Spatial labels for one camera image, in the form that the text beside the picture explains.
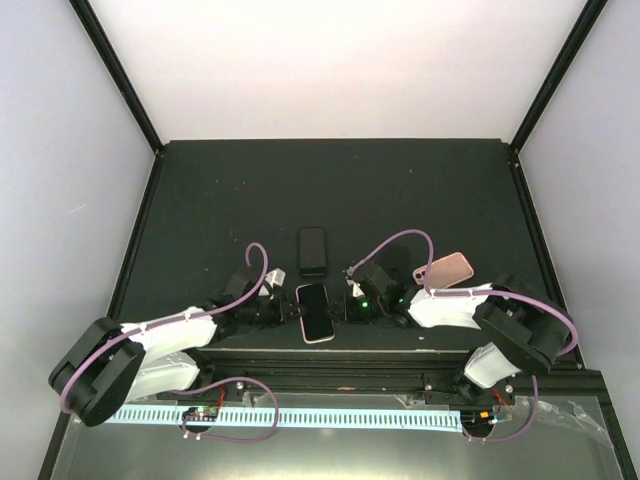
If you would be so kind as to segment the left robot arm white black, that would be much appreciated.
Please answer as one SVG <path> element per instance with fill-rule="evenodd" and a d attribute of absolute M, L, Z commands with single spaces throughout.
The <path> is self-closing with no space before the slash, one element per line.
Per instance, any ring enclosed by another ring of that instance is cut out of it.
<path fill-rule="evenodd" d="M 99 318 L 53 368 L 48 384 L 62 410 L 89 427 L 105 423 L 127 403 L 159 393 L 205 398 L 215 376 L 198 349 L 289 321 L 294 305 L 282 291 L 285 279 L 280 268 L 265 275 L 244 269 L 202 307 L 140 323 Z"/>

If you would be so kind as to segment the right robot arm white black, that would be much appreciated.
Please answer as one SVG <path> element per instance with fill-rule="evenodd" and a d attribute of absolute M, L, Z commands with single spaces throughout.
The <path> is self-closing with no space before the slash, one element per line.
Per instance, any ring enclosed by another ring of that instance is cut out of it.
<path fill-rule="evenodd" d="M 486 343 L 472 348 L 453 373 L 427 382 L 434 392 L 454 395 L 465 405 L 482 403 L 512 376 L 549 373 L 556 359 L 578 344 L 568 313 L 538 298 L 514 275 L 471 288 L 432 288 L 425 282 L 401 282 L 372 264 L 364 274 L 350 274 L 347 284 L 342 299 L 327 308 L 333 320 L 485 335 Z"/>

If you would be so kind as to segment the pink phone case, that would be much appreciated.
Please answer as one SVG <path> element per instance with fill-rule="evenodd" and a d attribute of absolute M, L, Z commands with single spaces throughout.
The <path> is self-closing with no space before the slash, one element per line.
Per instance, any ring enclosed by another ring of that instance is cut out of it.
<path fill-rule="evenodd" d="M 430 288 L 444 289 L 461 284 L 474 276 L 474 269 L 465 255 L 454 252 L 432 262 L 430 270 L 427 266 L 416 268 L 412 277 L 417 285 L 427 284 Z"/>

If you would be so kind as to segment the black phone with dual camera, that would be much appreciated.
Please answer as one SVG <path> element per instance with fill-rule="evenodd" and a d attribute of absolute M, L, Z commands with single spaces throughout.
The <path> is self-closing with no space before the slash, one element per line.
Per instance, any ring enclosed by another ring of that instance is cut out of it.
<path fill-rule="evenodd" d="M 298 268 L 303 276 L 322 276 L 326 273 L 327 244 L 323 227 L 299 229 Z"/>

